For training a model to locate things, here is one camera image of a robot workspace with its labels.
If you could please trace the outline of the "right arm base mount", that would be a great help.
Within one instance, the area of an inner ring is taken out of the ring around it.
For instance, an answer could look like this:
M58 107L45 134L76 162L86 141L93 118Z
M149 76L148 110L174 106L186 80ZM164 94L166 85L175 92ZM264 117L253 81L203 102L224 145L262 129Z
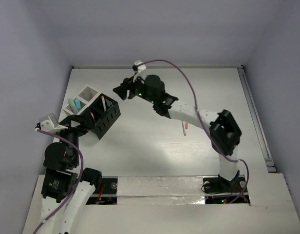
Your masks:
M204 177L202 192L205 194L205 204L250 204L248 190L245 187L245 177L236 179L231 187L225 187L218 177Z

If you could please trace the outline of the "orange white marker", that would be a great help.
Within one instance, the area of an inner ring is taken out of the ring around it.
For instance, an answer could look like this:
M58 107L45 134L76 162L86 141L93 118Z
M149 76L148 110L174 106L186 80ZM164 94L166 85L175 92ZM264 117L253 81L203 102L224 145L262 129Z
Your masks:
M101 96L101 101L102 101L103 110L104 110L104 112L106 112L107 105L106 105L105 97L103 95Z

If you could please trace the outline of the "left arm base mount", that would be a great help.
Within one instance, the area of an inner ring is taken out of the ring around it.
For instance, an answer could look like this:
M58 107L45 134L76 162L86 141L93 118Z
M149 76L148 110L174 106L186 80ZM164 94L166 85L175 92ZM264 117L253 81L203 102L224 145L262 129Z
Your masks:
M117 177L103 177L101 174L83 176L69 204L113 205L117 203Z

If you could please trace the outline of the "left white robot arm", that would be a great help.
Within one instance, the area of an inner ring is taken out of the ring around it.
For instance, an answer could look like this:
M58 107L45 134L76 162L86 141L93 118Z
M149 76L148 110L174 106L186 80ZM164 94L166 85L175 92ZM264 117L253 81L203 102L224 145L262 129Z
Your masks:
M59 141L45 150L46 168L41 189L42 208L36 234L72 234L90 195L102 187L101 172L84 168L79 137L94 127L90 111L66 116L61 122L54 114L39 120L35 130Z

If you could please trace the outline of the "blue highlighter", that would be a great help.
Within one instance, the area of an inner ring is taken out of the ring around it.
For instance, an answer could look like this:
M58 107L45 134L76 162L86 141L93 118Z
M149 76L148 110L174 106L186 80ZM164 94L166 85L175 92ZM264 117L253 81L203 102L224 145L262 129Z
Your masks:
M77 98L75 99L75 106L78 111L80 111L82 109L81 101Z

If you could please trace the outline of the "green highlighter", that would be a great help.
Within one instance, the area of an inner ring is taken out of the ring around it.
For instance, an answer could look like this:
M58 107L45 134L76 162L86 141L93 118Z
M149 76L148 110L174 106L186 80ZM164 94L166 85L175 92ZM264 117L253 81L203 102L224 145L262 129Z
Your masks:
M76 107L76 105L75 105L75 102L74 102L73 98L71 98L71 97L68 98L68 104L69 104L69 106L70 106L72 112L73 112L74 114L77 114L77 113L78 113L78 109L77 109L77 107Z

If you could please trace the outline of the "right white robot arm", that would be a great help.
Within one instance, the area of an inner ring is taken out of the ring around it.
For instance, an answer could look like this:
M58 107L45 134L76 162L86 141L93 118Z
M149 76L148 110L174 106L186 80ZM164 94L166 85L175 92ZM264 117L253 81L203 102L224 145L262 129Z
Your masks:
M235 150L240 144L242 132L230 111L215 113L190 106L168 94L165 84L157 75L125 78L113 91L122 100L140 97L150 102L160 116L180 120L204 130L219 155L219 187L223 191L230 191L236 186L240 171Z

